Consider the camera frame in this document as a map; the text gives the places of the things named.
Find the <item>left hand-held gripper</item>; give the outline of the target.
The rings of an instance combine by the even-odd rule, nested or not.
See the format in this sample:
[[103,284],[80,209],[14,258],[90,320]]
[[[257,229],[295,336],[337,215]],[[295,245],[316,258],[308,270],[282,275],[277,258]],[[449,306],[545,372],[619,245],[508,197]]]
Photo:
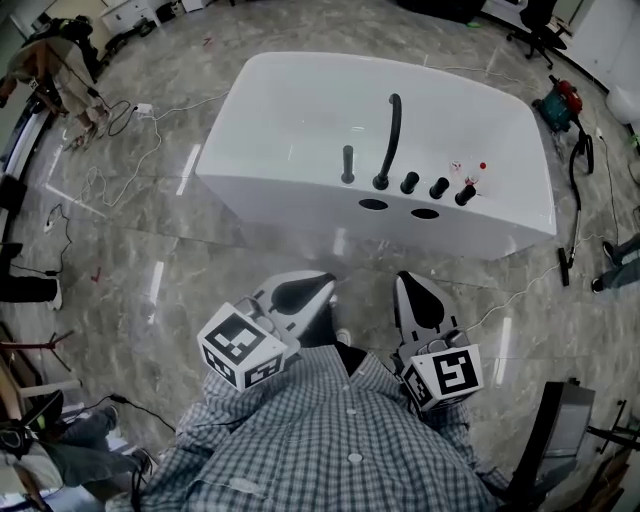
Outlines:
[[239,392],[281,373],[334,295],[336,277],[303,270],[274,275],[224,303],[197,335],[203,361]]

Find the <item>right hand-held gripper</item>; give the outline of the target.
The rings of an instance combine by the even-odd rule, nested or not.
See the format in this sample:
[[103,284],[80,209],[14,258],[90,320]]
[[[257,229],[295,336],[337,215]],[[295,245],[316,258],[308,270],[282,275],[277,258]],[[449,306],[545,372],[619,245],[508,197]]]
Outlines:
[[479,348],[469,341],[451,297],[433,281],[401,271],[393,298],[401,336],[393,361],[416,409],[449,407],[481,390]]

